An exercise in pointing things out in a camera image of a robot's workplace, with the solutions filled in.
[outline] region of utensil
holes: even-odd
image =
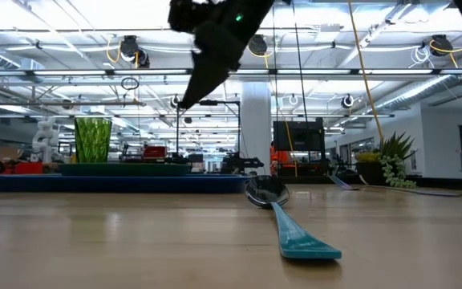
[[[253,177],[245,187],[250,202],[264,209],[274,209],[278,222],[279,250],[285,258],[337,259],[342,252],[316,239],[301,228],[283,209],[290,192],[275,176]]]

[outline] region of wooden table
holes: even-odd
[[[341,260],[284,260],[273,212],[241,194],[0,194],[0,288],[462,289],[462,198],[290,190]]]

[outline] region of green tray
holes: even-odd
[[[183,177],[189,165],[174,164],[72,164],[60,165],[63,176],[78,177]]]

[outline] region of person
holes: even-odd
[[[278,165],[293,166],[290,163],[289,152],[277,152],[274,148],[274,142],[270,143],[270,174],[278,175]]]

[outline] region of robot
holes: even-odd
[[[59,133],[53,129],[55,122],[54,117],[43,118],[38,122],[38,131],[32,141],[34,153],[30,157],[31,161],[40,161],[40,155],[42,155],[42,162],[44,163],[52,162],[54,158],[58,157],[56,148],[59,143]]]

